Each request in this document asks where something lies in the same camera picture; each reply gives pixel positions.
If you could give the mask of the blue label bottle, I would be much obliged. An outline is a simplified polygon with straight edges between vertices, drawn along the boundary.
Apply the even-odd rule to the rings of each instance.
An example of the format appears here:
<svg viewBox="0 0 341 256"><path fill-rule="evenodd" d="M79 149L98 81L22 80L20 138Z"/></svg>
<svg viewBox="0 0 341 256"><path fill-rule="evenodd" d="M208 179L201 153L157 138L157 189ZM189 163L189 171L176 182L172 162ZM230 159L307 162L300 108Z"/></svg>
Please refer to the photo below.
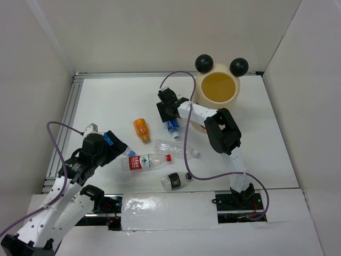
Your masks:
<svg viewBox="0 0 341 256"><path fill-rule="evenodd" d="M179 127L177 118L167 121L166 127L167 127L168 132L172 135L174 140L178 140L180 138L180 135L179 135L180 127Z"/></svg>
<svg viewBox="0 0 341 256"><path fill-rule="evenodd" d="M103 136L104 136L106 142L108 143L108 145L110 145L110 146L114 145L114 141L109 138L109 133L108 132L104 133ZM130 147L127 147L123 154L125 156L129 156L129 157L132 157L132 156L136 155L136 153L133 150L131 150Z"/></svg>

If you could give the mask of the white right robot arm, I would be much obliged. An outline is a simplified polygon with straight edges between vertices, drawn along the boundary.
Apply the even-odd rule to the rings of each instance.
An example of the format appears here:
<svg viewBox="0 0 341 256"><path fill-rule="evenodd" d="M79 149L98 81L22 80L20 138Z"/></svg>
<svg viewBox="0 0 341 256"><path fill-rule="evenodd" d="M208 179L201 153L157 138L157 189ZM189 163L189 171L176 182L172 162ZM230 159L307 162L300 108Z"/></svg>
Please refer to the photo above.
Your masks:
<svg viewBox="0 0 341 256"><path fill-rule="evenodd" d="M241 157L241 131L233 119L230 111L226 108L209 109L200 106L187 98L178 98L174 91L169 88L158 91L160 102L157 108L162 122L172 118L186 118L187 124L184 136L184 161L189 175L201 181L213 180L230 175L230 189L232 198L230 202L236 209L245 209L251 202L255 193L254 186L247 179L245 166ZM229 173L219 174L213 177L200 178L195 176L189 169L187 159L187 138L190 122L194 122L206 129L211 147L219 154L225 164L228 165Z"/></svg>

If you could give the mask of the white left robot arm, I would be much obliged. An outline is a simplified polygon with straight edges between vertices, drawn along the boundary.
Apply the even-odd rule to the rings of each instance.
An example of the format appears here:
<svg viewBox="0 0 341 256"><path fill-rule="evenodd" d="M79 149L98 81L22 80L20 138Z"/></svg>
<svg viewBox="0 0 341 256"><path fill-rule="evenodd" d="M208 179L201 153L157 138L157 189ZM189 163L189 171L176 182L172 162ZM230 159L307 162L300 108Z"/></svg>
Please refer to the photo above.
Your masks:
<svg viewBox="0 0 341 256"><path fill-rule="evenodd" d="M3 236L5 254L55 255L56 247L85 214L101 212L105 207L104 191L86 181L98 167L111 163L127 148L111 131L84 136L82 146L59 171L42 210L28 217L16 234Z"/></svg>

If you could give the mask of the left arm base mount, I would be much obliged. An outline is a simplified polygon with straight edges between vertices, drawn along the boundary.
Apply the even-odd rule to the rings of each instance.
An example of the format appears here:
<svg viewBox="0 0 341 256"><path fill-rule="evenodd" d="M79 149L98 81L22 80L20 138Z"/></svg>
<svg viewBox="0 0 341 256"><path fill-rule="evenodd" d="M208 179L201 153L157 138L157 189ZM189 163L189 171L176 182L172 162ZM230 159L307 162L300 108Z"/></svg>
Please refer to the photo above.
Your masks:
<svg viewBox="0 0 341 256"><path fill-rule="evenodd" d="M106 227L111 231L121 231L122 195L105 195L98 212L84 215L76 227Z"/></svg>

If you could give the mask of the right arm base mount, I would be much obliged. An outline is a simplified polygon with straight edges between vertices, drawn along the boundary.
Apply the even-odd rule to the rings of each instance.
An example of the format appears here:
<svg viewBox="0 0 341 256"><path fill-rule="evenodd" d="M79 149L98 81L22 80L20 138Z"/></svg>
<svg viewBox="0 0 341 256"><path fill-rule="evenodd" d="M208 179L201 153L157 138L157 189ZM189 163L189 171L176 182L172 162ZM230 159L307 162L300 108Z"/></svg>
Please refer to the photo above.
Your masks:
<svg viewBox="0 0 341 256"><path fill-rule="evenodd" d="M219 224L223 223L246 223L266 222L264 215L259 220L253 220L251 216L258 218L264 211L260 193L255 193L244 204L238 205L233 200L231 193L215 194L211 202L216 206L217 219Z"/></svg>

